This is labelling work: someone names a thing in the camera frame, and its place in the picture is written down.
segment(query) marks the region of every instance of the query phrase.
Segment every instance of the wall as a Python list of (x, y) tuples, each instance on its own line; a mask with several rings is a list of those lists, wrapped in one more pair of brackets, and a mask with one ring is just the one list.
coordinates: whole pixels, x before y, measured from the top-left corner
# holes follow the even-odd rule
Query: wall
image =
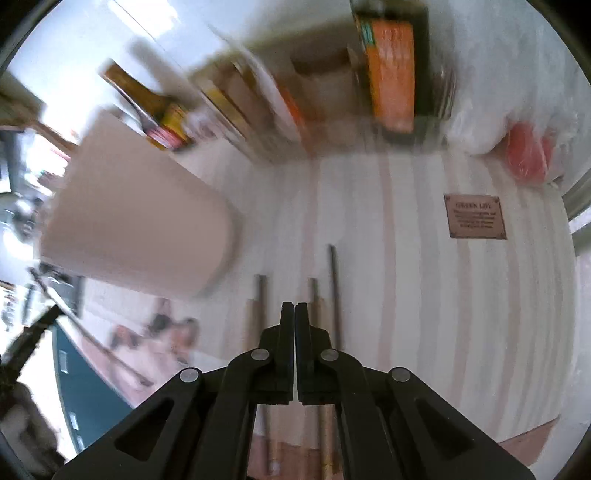
[(31, 279), (27, 267), (31, 266), (32, 260), (25, 260), (25, 256), (18, 258), (12, 253), (13, 239), (11, 239), (11, 236), (10, 227), (0, 223), (0, 280), (13, 285), (24, 286)]

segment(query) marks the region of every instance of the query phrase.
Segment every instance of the white plastic bag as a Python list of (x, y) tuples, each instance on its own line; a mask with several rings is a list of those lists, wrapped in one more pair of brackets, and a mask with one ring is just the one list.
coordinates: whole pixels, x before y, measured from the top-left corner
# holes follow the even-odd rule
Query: white plastic bag
[(554, 180), (577, 132), (576, 61), (527, 2), (449, 0), (449, 7), (457, 90), (448, 142), (485, 154), (507, 136), (507, 165), (518, 180)]

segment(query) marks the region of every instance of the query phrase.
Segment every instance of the red object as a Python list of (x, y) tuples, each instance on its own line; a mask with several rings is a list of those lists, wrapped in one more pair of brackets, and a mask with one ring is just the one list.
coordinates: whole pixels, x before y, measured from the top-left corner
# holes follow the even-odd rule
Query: red object
[(544, 183), (553, 151), (550, 135), (536, 138), (529, 123), (515, 124), (509, 130), (506, 161), (509, 171), (519, 181)]

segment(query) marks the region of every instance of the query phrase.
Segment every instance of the brown sign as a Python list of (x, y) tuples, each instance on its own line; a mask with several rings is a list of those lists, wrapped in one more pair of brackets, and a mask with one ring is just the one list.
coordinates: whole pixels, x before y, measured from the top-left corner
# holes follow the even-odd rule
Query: brown sign
[(499, 197), (445, 195), (449, 236), (507, 239)]

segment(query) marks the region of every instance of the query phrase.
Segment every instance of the person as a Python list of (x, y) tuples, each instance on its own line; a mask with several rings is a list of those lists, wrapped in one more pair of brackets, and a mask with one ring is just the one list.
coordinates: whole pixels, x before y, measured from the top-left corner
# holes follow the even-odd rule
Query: person
[(57, 435), (33, 402), (31, 391), (16, 383), (0, 402), (2, 434), (35, 480), (49, 480), (66, 463)]
[(189, 317), (176, 323), (171, 301), (164, 298), (156, 301), (154, 315), (141, 334), (123, 325), (114, 327), (108, 349), (151, 380), (151, 386), (143, 385), (136, 376), (90, 345), (89, 341), (83, 340), (82, 350), (95, 370), (135, 407), (179, 370), (191, 364), (191, 351), (196, 347), (198, 337), (197, 320)]

